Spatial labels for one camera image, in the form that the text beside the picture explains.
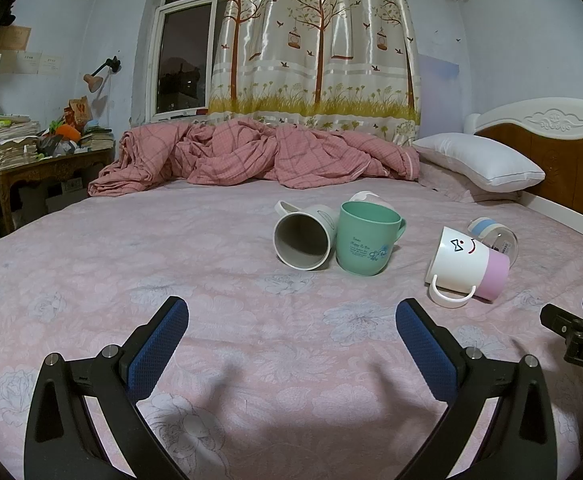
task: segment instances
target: paper notice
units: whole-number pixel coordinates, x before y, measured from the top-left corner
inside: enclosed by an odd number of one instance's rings
[[[38,66],[38,75],[59,75],[62,66],[62,57],[43,54]]]
[[[37,74],[40,62],[40,52],[23,52],[19,50],[16,53],[14,74]]]
[[[13,74],[16,67],[16,51],[0,50],[0,74]]]
[[[0,50],[25,50],[31,31],[30,27],[18,25],[0,27]]]

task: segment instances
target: white headboard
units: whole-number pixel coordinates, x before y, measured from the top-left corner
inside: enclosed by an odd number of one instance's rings
[[[583,139],[583,99],[543,97],[504,105],[465,118],[465,133],[475,134],[497,124],[516,124],[553,139]]]

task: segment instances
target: green mug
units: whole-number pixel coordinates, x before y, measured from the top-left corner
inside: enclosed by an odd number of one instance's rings
[[[405,227],[405,219],[392,209],[372,202],[345,202],[335,238],[338,264],[353,274],[378,274]]]

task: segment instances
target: screw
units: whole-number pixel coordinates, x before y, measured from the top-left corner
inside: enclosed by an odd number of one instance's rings
[[[58,354],[56,352],[52,352],[45,358],[45,364],[48,366],[53,366],[58,362]]]
[[[483,356],[480,348],[476,348],[475,346],[468,346],[465,348],[465,354],[467,354],[467,357],[470,359],[480,359]]]
[[[118,354],[118,346],[117,345],[107,345],[105,348],[103,348],[101,350],[101,355],[103,357],[114,357],[116,354]]]
[[[538,360],[533,355],[526,355],[524,361],[529,368],[538,366]]]

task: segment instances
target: window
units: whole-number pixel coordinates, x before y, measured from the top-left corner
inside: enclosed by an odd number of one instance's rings
[[[148,69],[151,121],[207,108],[227,0],[163,0],[156,9]]]

